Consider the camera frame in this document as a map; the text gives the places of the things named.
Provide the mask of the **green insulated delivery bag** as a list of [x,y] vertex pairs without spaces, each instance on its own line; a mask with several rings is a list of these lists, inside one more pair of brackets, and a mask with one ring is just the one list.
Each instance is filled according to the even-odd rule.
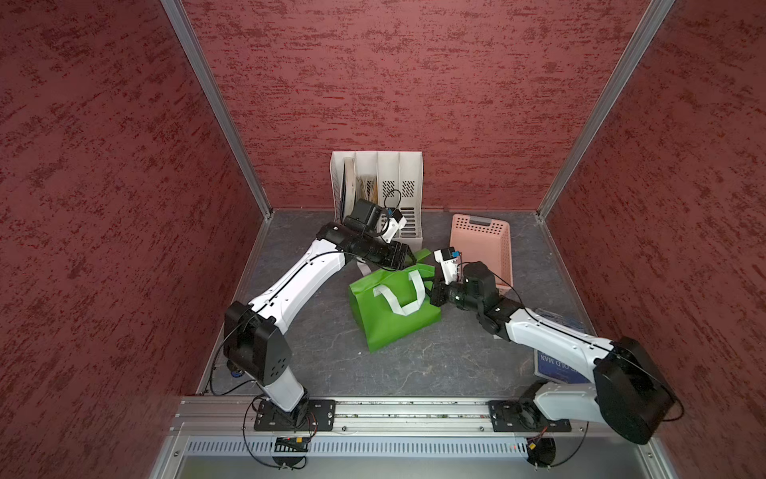
[[415,253],[412,267],[379,269],[349,285],[351,311],[369,351],[379,351],[442,319],[440,307],[432,305],[429,297],[435,267],[425,259],[431,255],[428,249],[421,249]]

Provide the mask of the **pink perforated plastic basket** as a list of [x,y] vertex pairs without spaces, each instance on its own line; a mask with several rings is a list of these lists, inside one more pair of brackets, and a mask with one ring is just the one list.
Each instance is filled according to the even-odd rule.
[[501,293],[513,284],[513,258],[510,225],[501,220],[455,214],[450,246],[462,255],[464,263],[482,261],[500,275],[496,284]]

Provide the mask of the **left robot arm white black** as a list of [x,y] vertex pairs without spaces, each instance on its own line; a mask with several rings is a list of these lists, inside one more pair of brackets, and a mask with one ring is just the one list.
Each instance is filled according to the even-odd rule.
[[325,224],[272,287],[249,303],[235,301],[225,312],[219,352],[231,374],[259,386],[279,422],[297,428],[308,414],[309,396],[289,367],[291,349],[285,338],[297,313],[352,259],[384,271],[414,265],[410,247],[394,239],[407,224],[399,209],[359,200],[342,222]]

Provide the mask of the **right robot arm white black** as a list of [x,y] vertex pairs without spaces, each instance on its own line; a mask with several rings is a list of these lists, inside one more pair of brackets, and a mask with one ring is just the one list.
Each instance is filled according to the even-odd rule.
[[627,336],[610,340],[546,319],[501,295],[496,279],[480,261],[443,261],[431,301],[471,311],[490,335],[540,351],[586,379],[540,383],[519,400],[520,411],[531,420],[604,423],[634,444],[648,443],[679,400],[646,349]]

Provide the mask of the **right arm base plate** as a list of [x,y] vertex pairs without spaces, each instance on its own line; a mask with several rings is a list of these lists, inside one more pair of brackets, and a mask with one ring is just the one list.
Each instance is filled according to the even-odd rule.
[[568,420],[552,420],[532,400],[492,400],[488,402],[494,432],[539,434],[571,432]]

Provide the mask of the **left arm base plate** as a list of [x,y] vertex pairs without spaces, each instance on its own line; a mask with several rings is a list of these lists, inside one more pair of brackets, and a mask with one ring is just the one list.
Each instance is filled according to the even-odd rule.
[[334,426],[336,401],[332,399],[301,399],[291,412],[286,412],[268,400],[259,400],[249,407],[255,415],[255,431],[327,432]]

